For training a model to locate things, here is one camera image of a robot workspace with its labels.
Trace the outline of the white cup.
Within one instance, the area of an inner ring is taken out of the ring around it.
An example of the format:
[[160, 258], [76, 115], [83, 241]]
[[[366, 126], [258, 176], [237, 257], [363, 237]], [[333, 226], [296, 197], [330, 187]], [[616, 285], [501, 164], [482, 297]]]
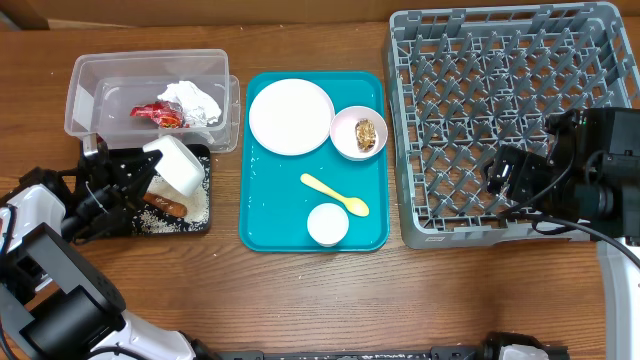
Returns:
[[346, 236], [349, 230], [349, 218], [341, 206], [323, 203], [309, 213], [307, 230], [317, 244], [332, 247]]

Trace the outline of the brown food scrap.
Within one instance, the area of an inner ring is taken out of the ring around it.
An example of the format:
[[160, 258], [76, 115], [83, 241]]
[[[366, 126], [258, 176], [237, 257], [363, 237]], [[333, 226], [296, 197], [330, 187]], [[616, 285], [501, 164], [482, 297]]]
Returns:
[[374, 123], [367, 119], [360, 119], [355, 126], [357, 147], [360, 152], [368, 152], [376, 144], [376, 130]]

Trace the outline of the brown sausage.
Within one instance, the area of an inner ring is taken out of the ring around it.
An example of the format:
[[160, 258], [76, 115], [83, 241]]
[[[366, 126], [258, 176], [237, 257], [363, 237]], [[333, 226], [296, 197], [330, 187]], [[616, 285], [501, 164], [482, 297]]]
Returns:
[[185, 205], [154, 193], [145, 193], [143, 200], [177, 218], [184, 218], [188, 214], [188, 210]]

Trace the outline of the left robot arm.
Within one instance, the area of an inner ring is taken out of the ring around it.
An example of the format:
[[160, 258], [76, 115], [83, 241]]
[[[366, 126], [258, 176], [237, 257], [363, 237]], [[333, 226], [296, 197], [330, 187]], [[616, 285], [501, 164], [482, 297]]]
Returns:
[[163, 166], [184, 146], [93, 147], [72, 169], [35, 167], [1, 199], [1, 349], [31, 359], [214, 359], [182, 331], [128, 311], [115, 285], [77, 250], [128, 229]]

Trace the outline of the pink bowl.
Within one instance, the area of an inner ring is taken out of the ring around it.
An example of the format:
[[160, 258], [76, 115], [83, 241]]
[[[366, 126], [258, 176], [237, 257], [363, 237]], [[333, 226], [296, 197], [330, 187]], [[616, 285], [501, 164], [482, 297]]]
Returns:
[[[355, 126], [362, 118], [371, 120], [376, 130], [376, 144], [368, 152], [360, 152], [356, 142]], [[352, 161], [364, 161], [377, 155], [385, 147], [388, 129], [384, 117], [374, 109], [351, 106], [341, 110], [332, 120], [330, 139], [343, 157]]]

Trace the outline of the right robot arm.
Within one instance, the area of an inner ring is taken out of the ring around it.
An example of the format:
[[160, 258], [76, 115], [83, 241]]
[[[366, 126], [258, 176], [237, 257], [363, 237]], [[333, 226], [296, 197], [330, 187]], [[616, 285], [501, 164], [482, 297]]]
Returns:
[[548, 116], [547, 155], [502, 145], [483, 165], [486, 190], [504, 194], [509, 220], [597, 244], [605, 288], [606, 356], [639, 356], [639, 112], [621, 107]]

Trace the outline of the white napkin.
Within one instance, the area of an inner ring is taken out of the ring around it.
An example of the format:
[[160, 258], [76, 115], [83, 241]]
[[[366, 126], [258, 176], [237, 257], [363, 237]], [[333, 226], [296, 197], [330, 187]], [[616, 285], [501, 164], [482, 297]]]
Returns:
[[168, 84], [166, 90], [159, 94], [157, 99], [177, 104], [181, 110], [184, 125], [188, 127], [215, 125], [222, 114], [218, 103], [191, 81]]

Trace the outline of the white bowl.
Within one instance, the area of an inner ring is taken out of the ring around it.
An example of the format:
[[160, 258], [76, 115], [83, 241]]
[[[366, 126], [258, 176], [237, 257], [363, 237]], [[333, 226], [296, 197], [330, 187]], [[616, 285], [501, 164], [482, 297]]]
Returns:
[[144, 152], [159, 151], [156, 172], [176, 191], [191, 196], [204, 179], [204, 168], [196, 156], [177, 138], [166, 135], [142, 147]]

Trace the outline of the red snack wrapper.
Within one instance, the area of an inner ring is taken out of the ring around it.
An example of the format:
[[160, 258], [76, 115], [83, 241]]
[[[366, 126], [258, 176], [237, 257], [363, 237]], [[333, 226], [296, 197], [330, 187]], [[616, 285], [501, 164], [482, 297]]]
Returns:
[[156, 101], [151, 104], [135, 106], [131, 109], [130, 115], [149, 118], [160, 128], [183, 128], [185, 126], [182, 107], [173, 102]]

